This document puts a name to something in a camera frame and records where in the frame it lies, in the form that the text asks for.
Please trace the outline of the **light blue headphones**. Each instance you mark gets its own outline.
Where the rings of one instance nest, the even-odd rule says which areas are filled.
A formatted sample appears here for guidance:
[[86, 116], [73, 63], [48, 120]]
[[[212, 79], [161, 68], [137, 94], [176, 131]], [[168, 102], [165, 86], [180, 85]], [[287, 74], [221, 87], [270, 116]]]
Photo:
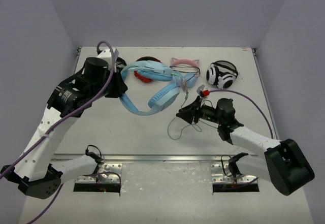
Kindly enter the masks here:
[[[146, 78], [153, 79], [149, 85], [141, 85], [131, 74], [137, 72]], [[132, 114], [150, 116], [157, 114], [172, 105], [181, 92], [188, 99], [187, 85], [178, 87], [173, 83], [173, 70], [152, 60], [136, 61], [122, 69], [124, 82], [130, 82], [129, 90], [120, 97], [122, 105]]]

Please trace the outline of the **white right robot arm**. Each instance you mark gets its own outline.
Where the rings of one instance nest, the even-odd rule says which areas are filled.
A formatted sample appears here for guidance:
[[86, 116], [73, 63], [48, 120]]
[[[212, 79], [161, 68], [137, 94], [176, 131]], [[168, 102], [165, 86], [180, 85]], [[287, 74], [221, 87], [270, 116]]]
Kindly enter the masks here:
[[253, 175], [266, 180], [288, 196], [315, 178], [315, 173], [292, 139], [276, 140], [247, 128], [235, 118], [231, 99], [221, 98], [215, 107], [202, 103], [202, 97], [179, 109], [176, 116], [189, 124], [200, 119], [216, 123], [221, 140], [246, 149], [229, 159], [231, 176]]

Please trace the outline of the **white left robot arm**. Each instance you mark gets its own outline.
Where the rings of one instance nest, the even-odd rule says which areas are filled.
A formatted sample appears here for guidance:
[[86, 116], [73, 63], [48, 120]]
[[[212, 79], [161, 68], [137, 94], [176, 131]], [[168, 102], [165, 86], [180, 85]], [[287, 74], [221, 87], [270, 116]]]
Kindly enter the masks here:
[[94, 101], [117, 98], [126, 91], [115, 64], [118, 55], [112, 48], [88, 57], [79, 71], [56, 86], [30, 142], [14, 163], [3, 166], [1, 178], [16, 183], [26, 196], [46, 199], [65, 182], [97, 173], [104, 160], [89, 150], [64, 163], [51, 160], [65, 134]]

